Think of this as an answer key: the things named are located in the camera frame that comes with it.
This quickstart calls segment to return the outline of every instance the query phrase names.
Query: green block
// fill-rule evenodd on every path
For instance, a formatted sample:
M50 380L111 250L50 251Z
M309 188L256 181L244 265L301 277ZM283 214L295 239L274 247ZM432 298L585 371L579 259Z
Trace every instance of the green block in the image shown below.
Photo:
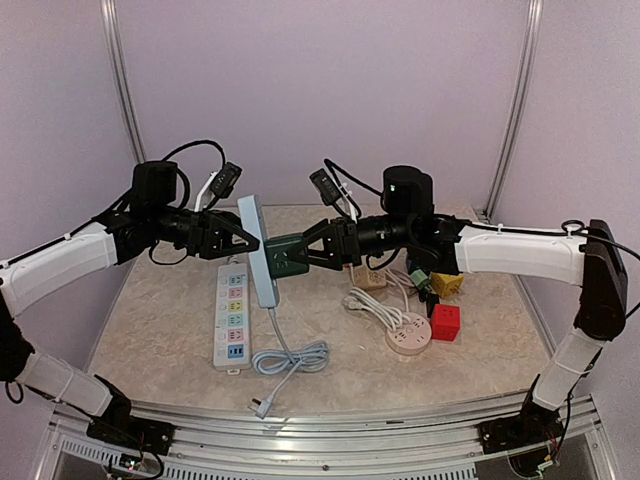
M269 274L271 278L293 277L309 271L309 265L298 263L287 257L287 250L302 241L302 235L294 233L273 237L264 242L264 250L267 256Z
M417 287L418 290L423 290L427 288L431 283L431 279L429 278L429 275L424 273L419 268L414 270L410 276L411 276L411 281Z

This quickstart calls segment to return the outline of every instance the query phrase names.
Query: white power strip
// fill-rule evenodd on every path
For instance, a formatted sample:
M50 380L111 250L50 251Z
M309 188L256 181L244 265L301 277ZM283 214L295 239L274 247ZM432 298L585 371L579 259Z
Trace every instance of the white power strip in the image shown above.
M213 368L237 375L251 367L249 275L246 263L218 267Z

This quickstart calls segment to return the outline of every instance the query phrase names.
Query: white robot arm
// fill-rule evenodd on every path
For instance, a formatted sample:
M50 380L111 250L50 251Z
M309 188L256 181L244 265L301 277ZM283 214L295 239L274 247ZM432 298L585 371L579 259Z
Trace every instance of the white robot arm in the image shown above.
M329 203L335 185L326 172L311 180ZM560 230L517 229L434 213L433 182L414 167L384 172L386 215L323 220L287 251L290 261L341 270L362 256L406 248L425 272L495 272L549 278L582 287L573 326L534 381L520 414L479 425L485 453L546 441L562 433L558 409L593 367L606 342L626 323L627 274L607 224L568 221ZM322 242L322 249L312 245Z
M228 197L240 172L232 163L223 164L209 182L213 198ZM171 207L178 176L186 193L181 205ZM241 228L235 214L211 210L215 202L198 212L185 209L188 191L188 180L176 163L146 162L134 169L131 189L90 222L0 261L0 381L17 382L87 414L94 419L90 436L136 449L137 439L145 438L143 449L166 454L171 425L132 417L131 402L116 387L39 351L14 320L38 300L92 272L128 262L147 249L152 257L160 241L184 249L185 257L204 260L258 248L258 240Z

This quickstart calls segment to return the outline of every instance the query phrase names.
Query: purple wall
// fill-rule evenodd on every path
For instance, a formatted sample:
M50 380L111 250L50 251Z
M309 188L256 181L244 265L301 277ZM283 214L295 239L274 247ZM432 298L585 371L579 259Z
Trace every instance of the purple wall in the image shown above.
M97 1L0 3L0 258L60 236L123 192L134 165ZM82 368L125 268L95 274L18 319ZM51 404L0 395L2 478L27 478Z
M496 220L558 226L607 220L640 250L640 4L546 2L533 80ZM640 266L628 256L629 306L640 300ZM529 280L556 340L569 328L578 291ZM605 348L592 391L624 479L640 450L640 316Z
M308 176L329 156L373 185L414 164L438 201L482 206L526 14L510 0L118 3L148 156L217 139L245 168L236 194L270 204L317 203ZM182 163L201 185L219 160Z

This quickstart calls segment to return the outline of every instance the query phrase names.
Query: marble surface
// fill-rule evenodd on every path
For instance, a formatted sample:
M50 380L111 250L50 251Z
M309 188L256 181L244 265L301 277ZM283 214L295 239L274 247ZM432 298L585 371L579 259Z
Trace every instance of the marble surface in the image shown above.
M469 207L440 208L473 218ZM365 208L365 213L376 207ZM325 207L265 207L270 236L302 231L333 216ZM170 245L157 249L165 261L179 258ZM212 366L216 270L224 261L189 258L173 267L141 256L105 327L90 366L126 395L148 402L246 411L281 376L252 370L239 376ZM372 411L460 402L529 387L547 355L512 279L499 274L465 275L462 291L445 303L462 309L454 343L431 342L416 357L394 353L382 324L341 304L349 274L312 268L279 281L278 317L291 348L325 339L331 363L316 374L295 374L281 390L272 414ZM401 306L392 288L375 294ZM254 351L279 348L267 312L251 292ZM424 312L417 297L412 311Z

